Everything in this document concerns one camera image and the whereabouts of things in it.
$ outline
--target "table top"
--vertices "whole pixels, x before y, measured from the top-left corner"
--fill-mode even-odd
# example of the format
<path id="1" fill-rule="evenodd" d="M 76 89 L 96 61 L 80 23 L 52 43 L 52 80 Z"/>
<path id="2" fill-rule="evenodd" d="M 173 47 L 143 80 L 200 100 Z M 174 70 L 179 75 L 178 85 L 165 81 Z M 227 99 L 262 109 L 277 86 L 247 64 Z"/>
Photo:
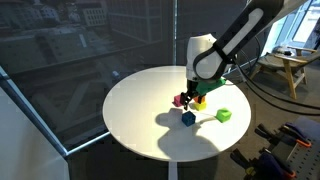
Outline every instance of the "table top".
<path id="1" fill-rule="evenodd" d="M 164 66 L 132 74 L 108 93 L 103 104 L 104 122 L 111 135 L 129 150 L 156 160 L 188 162 L 219 154 L 235 144 L 250 124 L 250 105 L 235 85 L 224 85 L 206 95 L 207 107 L 189 111 L 196 123 L 185 126 L 183 107 L 174 96 L 187 90 L 186 68 Z M 214 116 L 220 108 L 232 112 L 220 123 Z"/>

